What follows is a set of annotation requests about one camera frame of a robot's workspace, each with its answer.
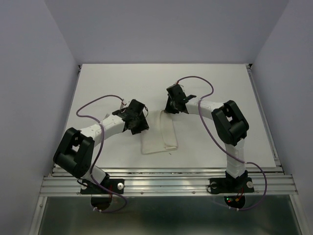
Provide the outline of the white cloth napkin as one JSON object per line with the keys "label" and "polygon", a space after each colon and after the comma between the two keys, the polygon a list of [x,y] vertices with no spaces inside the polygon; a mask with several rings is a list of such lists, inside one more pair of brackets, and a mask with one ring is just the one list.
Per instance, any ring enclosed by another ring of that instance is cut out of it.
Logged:
{"label": "white cloth napkin", "polygon": [[165,111],[151,111],[149,129],[141,133],[141,153],[144,155],[173,151],[178,148],[173,120]]}

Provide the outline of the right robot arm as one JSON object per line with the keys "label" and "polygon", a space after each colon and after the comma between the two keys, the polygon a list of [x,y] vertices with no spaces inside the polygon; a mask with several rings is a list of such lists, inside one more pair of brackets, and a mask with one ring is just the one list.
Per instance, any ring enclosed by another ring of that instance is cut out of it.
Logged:
{"label": "right robot arm", "polygon": [[237,104],[232,100],[226,103],[196,100],[195,95],[186,96],[179,84],[174,84],[166,90],[167,113],[186,113],[198,115],[201,120],[212,120],[218,137],[225,145],[222,149],[227,157],[225,177],[210,178],[207,191],[211,194],[254,192],[244,160],[244,143],[249,124]]}

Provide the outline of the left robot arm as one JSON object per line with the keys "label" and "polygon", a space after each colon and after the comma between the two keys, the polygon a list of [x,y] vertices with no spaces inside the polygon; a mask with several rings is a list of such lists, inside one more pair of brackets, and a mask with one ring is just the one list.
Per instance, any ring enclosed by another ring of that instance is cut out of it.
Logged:
{"label": "left robot arm", "polygon": [[82,194],[123,194],[124,179],[111,179],[98,168],[93,163],[93,151],[96,146],[103,148],[104,141],[114,135],[128,130],[136,135],[148,130],[146,110],[143,103],[133,99],[92,126],[67,129],[54,154],[54,163],[78,180]]}

